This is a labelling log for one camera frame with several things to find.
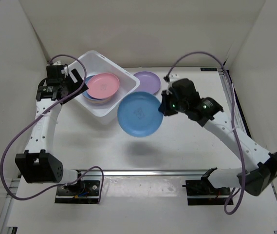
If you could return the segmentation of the purple plate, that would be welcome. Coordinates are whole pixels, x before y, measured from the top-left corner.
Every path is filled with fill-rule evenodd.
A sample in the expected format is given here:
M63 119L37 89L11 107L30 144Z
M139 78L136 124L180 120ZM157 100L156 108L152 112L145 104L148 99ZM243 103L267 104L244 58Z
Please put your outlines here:
M135 73L134 76L140 81L140 85L136 89L137 92L155 94L161 88L161 81L159 77L153 72L141 71Z

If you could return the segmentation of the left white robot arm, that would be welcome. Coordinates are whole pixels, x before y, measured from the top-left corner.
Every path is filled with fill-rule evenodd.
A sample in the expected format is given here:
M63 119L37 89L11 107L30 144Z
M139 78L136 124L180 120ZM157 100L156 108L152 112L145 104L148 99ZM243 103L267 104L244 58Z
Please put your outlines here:
M53 141L58 115L63 104L85 92L88 87L76 69L65 71L64 65L48 65L47 77L40 82L36 95L36 119L30 139L15 163L27 183L68 184L79 195L85 183L78 171L64 168L53 153Z

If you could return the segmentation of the pink plate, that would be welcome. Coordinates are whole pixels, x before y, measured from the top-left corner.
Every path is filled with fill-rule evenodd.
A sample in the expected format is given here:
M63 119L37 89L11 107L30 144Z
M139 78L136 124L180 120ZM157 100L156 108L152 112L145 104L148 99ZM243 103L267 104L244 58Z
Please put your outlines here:
M111 100L111 97L105 98L105 99L96 99L96 100L90 99L88 97L84 97L84 98L86 99L87 102L92 103L92 104L98 104L98 105L105 104Z
M119 89L118 77L111 73L101 73L93 76L88 82L87 93L92 98L106 99L113 96Z

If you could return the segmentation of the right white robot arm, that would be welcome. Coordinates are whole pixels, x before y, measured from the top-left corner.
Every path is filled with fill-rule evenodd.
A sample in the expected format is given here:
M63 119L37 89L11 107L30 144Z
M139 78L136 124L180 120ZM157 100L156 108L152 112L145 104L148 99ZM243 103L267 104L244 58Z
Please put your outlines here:
M277 177L277 152L269 152L234 127L223 107L211 97L201 98L191 80L170 82L161 95L159 111L164 116L187 115L214 134L241 161L241 168L211 169L205 173L201 182L205 194L212 195L222 187L240 187L258 196Z

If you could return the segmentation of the blue plate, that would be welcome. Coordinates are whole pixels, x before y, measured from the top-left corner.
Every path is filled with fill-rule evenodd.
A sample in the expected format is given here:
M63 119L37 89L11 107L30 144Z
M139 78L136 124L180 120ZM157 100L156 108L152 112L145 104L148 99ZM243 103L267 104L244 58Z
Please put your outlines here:
M88 76L88 77L86 78L85 84L86 84L87 86L88 86L89 80L90 80L92 77L94 77L94 75L93 75L93 76ZM87 98L87 99L90 99L90 100L97 100L96 98L93 98L92 96L90 96L90 95L87 93L87 91L84 91L84 92L82 93L82 95L83 95L85 98Z
M121 129L133 137L147 137L162 124L163 114L158 111L160 101L147 92L133 92L119 104L117 119Z

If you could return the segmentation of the blue plate front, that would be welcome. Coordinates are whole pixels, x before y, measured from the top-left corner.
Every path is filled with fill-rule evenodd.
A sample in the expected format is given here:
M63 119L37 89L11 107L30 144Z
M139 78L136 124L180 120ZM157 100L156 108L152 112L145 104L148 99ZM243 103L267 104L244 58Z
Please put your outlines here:
M88 76L88 77L86 78L85 84L86 84L87 86L88 86L89 80L90 80L92 77L94 77L94 75L93 75L93 76ZM83 95L85 98L87 98L87 99L90 99L90 100L97 100L96 98L93 98L92 96L90 96L90 95L87 93L87 91L84 91L84 92L82 93L82 95Z

